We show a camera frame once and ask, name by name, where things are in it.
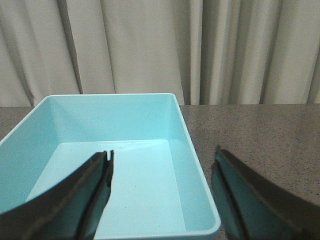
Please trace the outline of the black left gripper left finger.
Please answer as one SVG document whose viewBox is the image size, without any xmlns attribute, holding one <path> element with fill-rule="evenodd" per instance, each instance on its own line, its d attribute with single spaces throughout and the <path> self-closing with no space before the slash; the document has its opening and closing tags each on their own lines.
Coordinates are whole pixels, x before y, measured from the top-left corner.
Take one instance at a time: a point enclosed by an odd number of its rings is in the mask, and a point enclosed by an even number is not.
<svg viewBox="0 0 320 240">
<path fill-rule="evenodd" d="M 92 240 L 110 195 L 114 151 L 96 152 L 32 200 L 0 215 L 2 240 Z"/>
</svg>

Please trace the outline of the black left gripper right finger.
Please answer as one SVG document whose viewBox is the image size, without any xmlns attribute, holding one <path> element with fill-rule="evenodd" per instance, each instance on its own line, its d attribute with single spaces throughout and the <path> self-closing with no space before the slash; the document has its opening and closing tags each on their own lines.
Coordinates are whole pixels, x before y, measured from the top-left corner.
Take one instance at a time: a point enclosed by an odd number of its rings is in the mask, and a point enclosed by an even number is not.
<svg viewBox="0 0 320 240">
<path fill-rule="evenodd" d="M 269 181 L 216 147 L 213 198 L 229 240 L 318 240 L 320 207 Z"/>
</svg>

